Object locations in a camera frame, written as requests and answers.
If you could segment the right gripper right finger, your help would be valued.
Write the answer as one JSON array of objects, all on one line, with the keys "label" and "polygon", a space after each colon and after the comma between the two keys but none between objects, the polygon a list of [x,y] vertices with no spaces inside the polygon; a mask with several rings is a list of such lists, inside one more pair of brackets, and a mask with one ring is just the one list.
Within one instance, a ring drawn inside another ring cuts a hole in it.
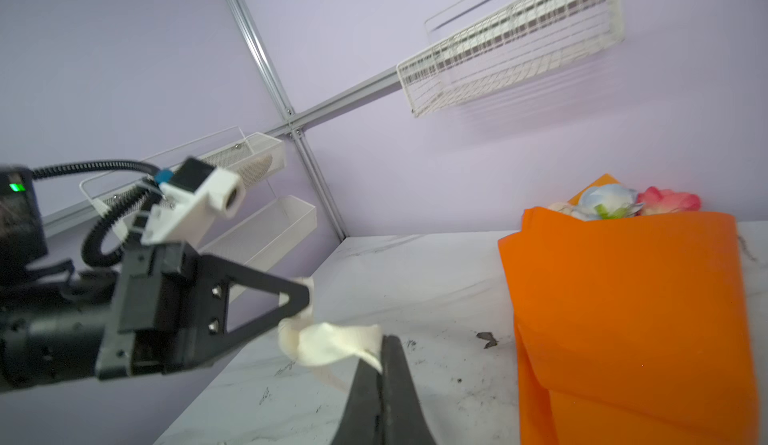
[{"label": "right gripper right finger", "polygon": [[380,443],[435,445],[408,366],[402,341],[386,335],[380,378]]}]

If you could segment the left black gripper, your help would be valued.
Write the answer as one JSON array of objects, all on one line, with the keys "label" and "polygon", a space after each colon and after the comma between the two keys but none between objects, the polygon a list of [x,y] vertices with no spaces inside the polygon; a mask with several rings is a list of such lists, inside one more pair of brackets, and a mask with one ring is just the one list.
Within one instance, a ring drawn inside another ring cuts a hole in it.
[{"label": "left black gripper", "polygon": [[95,365],[100,380],[208,367],[310,304],[305,285],[185,242],[125,251]]}]

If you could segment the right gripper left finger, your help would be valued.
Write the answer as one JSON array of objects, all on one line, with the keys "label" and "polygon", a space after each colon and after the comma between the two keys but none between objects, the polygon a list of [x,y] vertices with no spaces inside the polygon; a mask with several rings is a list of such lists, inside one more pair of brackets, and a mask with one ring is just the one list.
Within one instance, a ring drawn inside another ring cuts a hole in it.
[{"label": "right gripper left finger", "polygon": [[382,442],[381,374],[358,362],[332,445],[377,445]]}]

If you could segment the white string ribbon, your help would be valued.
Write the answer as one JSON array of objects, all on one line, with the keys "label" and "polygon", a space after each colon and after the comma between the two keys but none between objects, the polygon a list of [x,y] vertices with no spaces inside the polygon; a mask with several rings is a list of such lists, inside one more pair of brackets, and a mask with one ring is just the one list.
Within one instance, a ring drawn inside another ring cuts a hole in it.
[{"label": "white string ribbon", "polygon": [[296,364],[319,369],[356,357],[381,373],[383,333],[379,325],[343,326],[315,322],[313,313],[314,281],[298,278],[310,293],[309,305],[296,315],[282,319],[278,326],[281,351]]}]

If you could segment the orange wrapping paper sheet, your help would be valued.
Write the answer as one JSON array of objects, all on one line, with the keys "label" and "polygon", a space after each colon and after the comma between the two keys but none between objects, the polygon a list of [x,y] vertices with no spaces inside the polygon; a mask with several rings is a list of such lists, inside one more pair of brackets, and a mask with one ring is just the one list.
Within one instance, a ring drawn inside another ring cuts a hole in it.
[{"label": "orange wrapping paper sheet", "polygon": [[522,443],[758,442],[733,216],[581,221],[534,207],[498,249]]}]

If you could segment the white fake rose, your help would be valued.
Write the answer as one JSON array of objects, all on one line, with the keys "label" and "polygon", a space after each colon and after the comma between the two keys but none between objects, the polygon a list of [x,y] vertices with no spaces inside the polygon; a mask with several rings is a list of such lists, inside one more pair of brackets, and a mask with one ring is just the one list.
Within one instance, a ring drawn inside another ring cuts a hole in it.
[{"label": "white fake rose", "polygon": [[576,208],[591,220],[609,220],[635,216],[643,206],[636,190],[621,184],[606,184],[584,191]]}]

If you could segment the cream fake rose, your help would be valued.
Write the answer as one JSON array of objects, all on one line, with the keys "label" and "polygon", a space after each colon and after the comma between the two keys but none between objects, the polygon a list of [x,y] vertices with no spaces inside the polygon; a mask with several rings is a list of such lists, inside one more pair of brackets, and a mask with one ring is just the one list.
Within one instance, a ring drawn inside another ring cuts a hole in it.
[{"label": "cream fake rose", "polygon": [[578,206],[569,202],[556,202],[548,206],[549,210],[570,216],[581,221],[591,221],[594,217],[589,213],[584,213]]}]

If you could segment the pink fake rose spray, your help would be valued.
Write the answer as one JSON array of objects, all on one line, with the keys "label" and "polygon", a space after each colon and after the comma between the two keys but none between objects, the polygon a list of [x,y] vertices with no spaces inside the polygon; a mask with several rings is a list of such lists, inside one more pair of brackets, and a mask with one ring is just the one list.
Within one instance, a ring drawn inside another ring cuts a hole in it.
[{"label": "pink fake rose spray", "polygon": [[638,200],[643,204],[640,210],[642,216],[699,211],[702,207],[701,199],[696,194],[654,186],[640,193]]}]

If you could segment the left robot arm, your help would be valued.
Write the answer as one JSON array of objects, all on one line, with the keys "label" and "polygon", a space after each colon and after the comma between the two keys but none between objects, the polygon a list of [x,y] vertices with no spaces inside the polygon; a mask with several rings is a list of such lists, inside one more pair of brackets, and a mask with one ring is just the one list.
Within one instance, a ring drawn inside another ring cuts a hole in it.
[{"label": "left robot arm", "polygon": [[[84,270],[48,252],[34,184],[96,171],[142,179],[86,236]],[[309,306],[309,289],[194,245],[245,195],[241,178],[190,158],[1,170],[1,389],[209,366]]]}]

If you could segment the beige cloth in basket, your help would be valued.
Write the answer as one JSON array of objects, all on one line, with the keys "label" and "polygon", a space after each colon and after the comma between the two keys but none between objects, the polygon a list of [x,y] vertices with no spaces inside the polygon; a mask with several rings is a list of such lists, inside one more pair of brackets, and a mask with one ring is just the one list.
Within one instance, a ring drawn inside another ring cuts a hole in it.
[{"label": "beige cloth in basket", "polygon": [[253,187],[269,175],[273,165],[271,154],[253,156],[238,161],[229,169],[240,175],[246,189]]}]

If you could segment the upper white mesh shelf basket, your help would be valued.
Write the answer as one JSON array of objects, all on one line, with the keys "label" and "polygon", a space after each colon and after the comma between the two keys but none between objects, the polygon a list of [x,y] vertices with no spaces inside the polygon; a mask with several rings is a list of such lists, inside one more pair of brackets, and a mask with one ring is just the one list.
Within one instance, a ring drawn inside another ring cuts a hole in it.
[{"label": "upper white mesh shelf basket", "polygon": [[160,198],[148,210],[133,205],[118,219],[112,230],[121,240],[139,233],[144,245],[197,246],[216,220],[236,215],[249,188],[284,168],[285,155],[281,140],[231,127],[147,158],[160,168],[153,185],[137,172],[119,170],[86,178],[79,188],[101,216],[133,190]]}]

